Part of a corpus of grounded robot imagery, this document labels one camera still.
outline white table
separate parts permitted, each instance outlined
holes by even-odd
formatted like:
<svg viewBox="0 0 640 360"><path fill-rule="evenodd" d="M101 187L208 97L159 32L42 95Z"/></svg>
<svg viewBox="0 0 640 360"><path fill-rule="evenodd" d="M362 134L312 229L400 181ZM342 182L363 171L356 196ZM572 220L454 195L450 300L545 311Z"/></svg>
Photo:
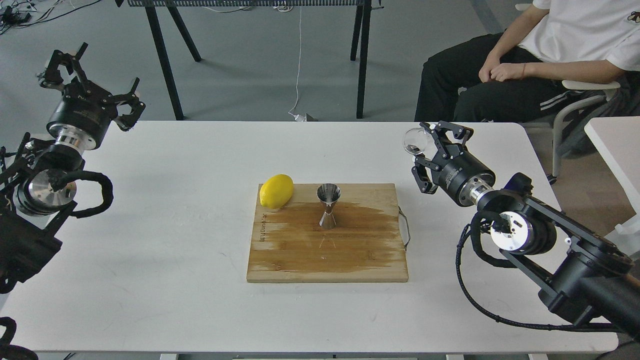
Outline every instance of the white table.
<svg viewBox="0 0 640 360"><path fill-rule="evenodd" d="M141 122L112 126L86 169L108 175L107 212L70 219L62 250L0 310L18 323L14 343L34 350L472 354L603 352L614 334L532 331L476 311L456 280L454 254L474 208L439 190L419 192L404 152L413 123ZM474 124L469 149L498 175L533 179L557 202L524 130ZM245 281L257 187L289 174L297 183L395 183L408 215L408 283L249 284ZM79 207L98 191L79 188ZM486 250L497 255L490 241ZM561 241L535 260L554 271ZM489 310L523 322L563 323L518 270L464 251L463 275Z"/></svg>
<svg viewBox="0 0 640 360"><path fill-rule="evenodd" d="M636 211L606 238L634 259L640 257L640 117L591 119L585 132L624 189Z"/></svg>

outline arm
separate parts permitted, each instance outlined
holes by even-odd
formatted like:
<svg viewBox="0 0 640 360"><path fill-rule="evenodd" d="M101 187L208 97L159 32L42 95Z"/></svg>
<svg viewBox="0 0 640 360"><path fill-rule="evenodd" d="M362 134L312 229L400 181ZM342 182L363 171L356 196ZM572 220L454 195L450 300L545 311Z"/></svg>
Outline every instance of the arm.
<svg viewBox="0 0 640 360"><path fill-rule="evenodd" d="M509 25L509 28L502 34L498 43L489 52L484 65L478 73L483 83L492 80L491 71L500 65L502 55L518 45L548 13L549 10L530 6Z"/></svg>
<svg viewBox="0 0 640 360"><path fill-rule="evenodd" d="M585 83L607 84L618 79L624 70L608 60L574 61L570 63L503 63L491 70L497 81L523 78L574 80Z"/></svg>

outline wooden cutting board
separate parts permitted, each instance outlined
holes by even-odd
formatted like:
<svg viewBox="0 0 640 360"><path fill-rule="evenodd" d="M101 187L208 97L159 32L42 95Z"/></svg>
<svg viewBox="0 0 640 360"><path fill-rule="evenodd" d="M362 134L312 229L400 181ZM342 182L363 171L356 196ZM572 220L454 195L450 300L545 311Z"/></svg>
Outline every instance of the wooden cutting board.
<svg viewBox="0 0 640 360"><path fill-rule="evenodd" d="M337 185L337 226L331 230L319 225L324 213L316 195L320 184L295 184L289 202L276 210L262 207L258 197L248 282L408 280L395 185Z"/></svg>

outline yellow lemon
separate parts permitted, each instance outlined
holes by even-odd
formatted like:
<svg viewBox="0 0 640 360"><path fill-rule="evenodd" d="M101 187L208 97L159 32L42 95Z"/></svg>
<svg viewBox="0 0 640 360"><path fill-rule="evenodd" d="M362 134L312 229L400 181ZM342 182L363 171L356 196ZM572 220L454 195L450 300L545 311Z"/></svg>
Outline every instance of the yellow lemon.
<svg viewBox="0 0 640 360"><path fill-rule="evenodd" d="M278 174L267 180L260 188L260 205L269 209L279 209L293 195L293 180L285 174Z"/></svg>

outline jigger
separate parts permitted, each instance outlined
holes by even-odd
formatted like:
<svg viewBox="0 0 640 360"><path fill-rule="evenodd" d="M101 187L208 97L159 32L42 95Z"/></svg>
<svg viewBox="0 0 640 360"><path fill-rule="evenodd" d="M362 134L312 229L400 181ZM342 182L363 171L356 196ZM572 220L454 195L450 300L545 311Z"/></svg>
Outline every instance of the jigger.
<svg viewBox="0 0 640 360"><path fill-rule="evenodd" d="M320 219L320 227L331 230L335 227L333 206L340 198L340 188L336 184L322 184L317 191L318 199L324 204L324 214Z"/></svg>

